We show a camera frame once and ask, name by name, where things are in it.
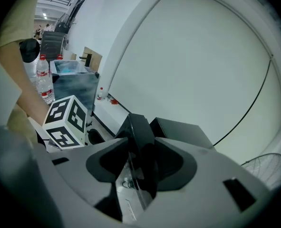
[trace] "white backdrop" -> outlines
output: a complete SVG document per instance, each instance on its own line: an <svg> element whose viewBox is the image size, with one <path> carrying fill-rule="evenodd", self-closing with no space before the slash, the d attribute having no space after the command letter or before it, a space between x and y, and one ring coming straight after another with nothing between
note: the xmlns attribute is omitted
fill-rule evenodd
<svg viewBox="0 0 281 228"><path fill-rule="evenodd" d="M199 125L212 143L246 113L269 56L252 30L214 0L161 0L132 38L110 94L149 122Z"/></svg>

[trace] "black cable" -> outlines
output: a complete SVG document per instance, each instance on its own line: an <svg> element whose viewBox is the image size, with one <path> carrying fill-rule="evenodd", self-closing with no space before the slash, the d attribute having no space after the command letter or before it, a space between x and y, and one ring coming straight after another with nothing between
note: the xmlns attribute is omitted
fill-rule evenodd
<svg viewBox="0 0 281 228"><path fill-rule="evenodd" d="M271 59L269 60L267 72L266 72L264 81L263 81L263 83L262 83L262 86L261 86L261 88L260 88L260 90L259 90L259 92L258 92L256 98L254 99L253 103L251 104L251 106L249 107L249 109L247 110L247 112L245 113L245 115L241 118L241 120L240 120L240 121L223 137L223 138L221 138L218 142L216 142L216 143L214 144L214 146L217 145L220 141L222 141L225 137L227 137L227 136L237 127L237 125L241 123L241 121L245 118L245 116L248 114L248 112L250 111L250 109L253 107L254 103L256 102L257 98L259 97L259 94L261 93L261 90L263 89L263 86L264 86L264 84L265 84L265 81L266 81L266 78L267 78L267 75L268 75L268 72L269 72L270 64L271 64Z"/></svg>

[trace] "beige shirt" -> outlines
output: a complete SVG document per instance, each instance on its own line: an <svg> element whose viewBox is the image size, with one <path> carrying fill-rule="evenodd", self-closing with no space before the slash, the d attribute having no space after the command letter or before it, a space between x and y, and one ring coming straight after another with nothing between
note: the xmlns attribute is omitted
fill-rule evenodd
<svg viewBox="0 0 281 228"><path fill-rule="evenodd" d="M38 0L17 0L8 12L0 28L0 47L17 41L33 38L34 18ZM26 113L15 106L9 117L8 128L37 142L37 134Z"/></svg>

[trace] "small bottle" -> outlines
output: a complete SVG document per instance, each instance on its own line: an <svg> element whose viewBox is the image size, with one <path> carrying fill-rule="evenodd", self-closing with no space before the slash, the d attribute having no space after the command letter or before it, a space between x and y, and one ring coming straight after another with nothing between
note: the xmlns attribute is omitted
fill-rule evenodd
<svg viewBox="0 0 281 228"><path fill-rule="evenodd" d="M100 88L100 91L97 94L97 100L101 100L103 95L103 87Z"/></svg>
<svg viewBox="0 0 281 228"><path fill-rule="evenodd" d="M55 100L52 76L45 55L40 55L40 60L37 63L36 86L37 92L47 104Z"/></svg>

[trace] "plastic bottle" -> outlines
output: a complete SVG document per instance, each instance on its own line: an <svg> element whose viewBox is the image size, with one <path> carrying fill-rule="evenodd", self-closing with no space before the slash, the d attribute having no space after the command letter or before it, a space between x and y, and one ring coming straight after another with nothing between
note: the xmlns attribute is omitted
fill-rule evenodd
<svg viewBox="0 0 281 228"><path fill-rule="evenodd" d="M100 88L100 91L97 94L97 100L101 100L103 95L103 87Z"/></svg>
<svg viewBox="0 0 281 228"><path fill-rule="evenodd" d="M40 60L37 63L36 86L37 92L47 104L55 100L52 76L45 55L40 55Z"/></svg>

